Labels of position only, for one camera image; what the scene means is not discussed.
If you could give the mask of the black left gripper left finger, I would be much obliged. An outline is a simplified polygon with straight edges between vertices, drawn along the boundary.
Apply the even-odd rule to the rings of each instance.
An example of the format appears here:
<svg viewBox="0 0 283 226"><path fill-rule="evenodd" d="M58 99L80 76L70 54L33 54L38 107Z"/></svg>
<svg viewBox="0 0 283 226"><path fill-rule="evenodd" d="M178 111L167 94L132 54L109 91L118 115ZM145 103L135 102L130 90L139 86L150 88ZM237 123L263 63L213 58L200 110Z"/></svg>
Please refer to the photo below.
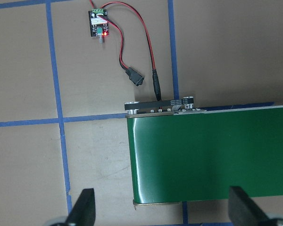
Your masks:
<svg viewBox="0 0 283 226"><path fill-rule="evenodd" d="M66 226L93 226L95 223L95 194L93 188L83 189L68 215Z"/></svg>

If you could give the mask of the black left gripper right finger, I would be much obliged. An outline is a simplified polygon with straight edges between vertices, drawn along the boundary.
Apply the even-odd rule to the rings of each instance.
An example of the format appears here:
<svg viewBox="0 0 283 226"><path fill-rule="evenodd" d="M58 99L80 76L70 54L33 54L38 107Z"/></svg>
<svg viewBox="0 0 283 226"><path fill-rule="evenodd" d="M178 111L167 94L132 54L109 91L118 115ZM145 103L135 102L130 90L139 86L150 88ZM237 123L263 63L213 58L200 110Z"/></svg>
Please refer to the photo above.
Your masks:
<svg viewBox="0 0 283 226"><path fill-rule="evenodd" d="M234 226L274 226L263 210L239 186L229 188L228 216Z"/></svg>

